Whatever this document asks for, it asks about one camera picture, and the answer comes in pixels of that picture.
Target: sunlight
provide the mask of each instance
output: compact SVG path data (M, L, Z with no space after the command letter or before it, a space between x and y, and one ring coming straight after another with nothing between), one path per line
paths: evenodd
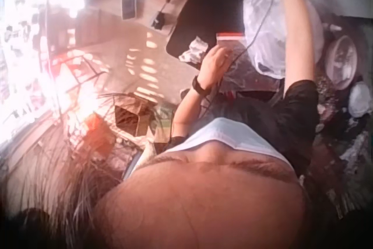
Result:
M69 39L69 45L72 46L72 45L75 45L75 43L76 43L75 37L71 37Z
M156 64L156 62L153 61L153 60L150 59L150 58L144 58L144 63L149 64L149 65L154 65L154 64Z
M145 94L141 94L141 93L137 93L135 92L134 93L135 96L139 96L139 97L142 97L143 99L147 99L147 100L150 100L151 102L154 102L154 103L158 103L158 101L152 97L149 97L149 96L146 96Z
M157 73L157 71L154 69L154 68L152 68L152 67L149 67L149 66L141 66L141 69L142 70L144 70L145 72L147 72L147 73L150 73L150 74L155 74L155 73Z
M159 89L159 86L155 85L155 84L147 84L148 87L151 87L152 89Z
M81 51L81 50L73 50L73 51L72 51L72 54L73 54L74 57L78 57L78 56L80 56L80 55L84 55L85 52L83 52L83 51Z
M93 59L92 60L95 64L98 64L98 65L102 65L102 61L100 61L99 59Z
M89 61L91 61L93 59L93 55L92 54L85 54L84 58L88 59Z
M155 77L150 76L149 74L141 73L140 77L144 80L147 80L152 83L158 83L158 79Z
M152 42L152 41L149 41L149 40L146 42L146 46L147 46L148 48L151 48L151 49L155 49L155 48L158 47L158 45L157 45L156 43L154 43L154 42Z
M144 93L144 94L148 94L149 96L159 96L161 98L164 98L164 95L163 94L160 94L160 93L156 93L152 90L148 90L148 89L144 89L143 87L138 87L136 89L136 91L138 91L139 93Z
M133 57L133 56L131 56L131 55L127 55L127 59L135 60L136 57Z

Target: dark hair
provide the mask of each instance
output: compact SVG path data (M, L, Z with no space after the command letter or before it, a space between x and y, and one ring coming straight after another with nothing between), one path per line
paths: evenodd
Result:
M0 162L1 248L104 248L93 209L122 182L129 163L142 152L130 141L117 141L107 122L114 118L113 99L124 96L98 98L109 110L104 117L93 113L85 120L96 133L79 137L69 131L64 126L68 112L62 122L51 122L26 153L18 155L14 143L8 146Z

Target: plastic bag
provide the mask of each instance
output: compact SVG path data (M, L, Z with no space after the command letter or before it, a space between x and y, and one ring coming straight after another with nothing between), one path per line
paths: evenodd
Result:
M245 36L248 44L254 38L271 0L244 0ZM307 1L314 34L315 63L322 55L324 45L323 27L314 6ZM248 50L255 69L276 79L285 77L286 21L282 0L274 0L255 43Z

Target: person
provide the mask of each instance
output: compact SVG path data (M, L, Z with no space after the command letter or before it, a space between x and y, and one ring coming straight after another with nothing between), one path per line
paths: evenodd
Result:
M94 210L108 248L290 248L307 225L298 177L319 122L312 30L305 0L283 0L284 99L201 102L230 50L215 46L173 120L164 153L140 166Z

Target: desk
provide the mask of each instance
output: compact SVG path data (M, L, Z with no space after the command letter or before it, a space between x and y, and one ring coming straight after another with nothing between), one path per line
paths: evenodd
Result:
M166 0L138 0L137 18L128 21L143 24L147 27L152 25L157 12L163 7ZM166 25L162 30L158 30L165 36L170 36L177 23L178 16L187 0L171 0L163 10L166 13ZM121 0L95 0L92 7L107 13L122 17Z

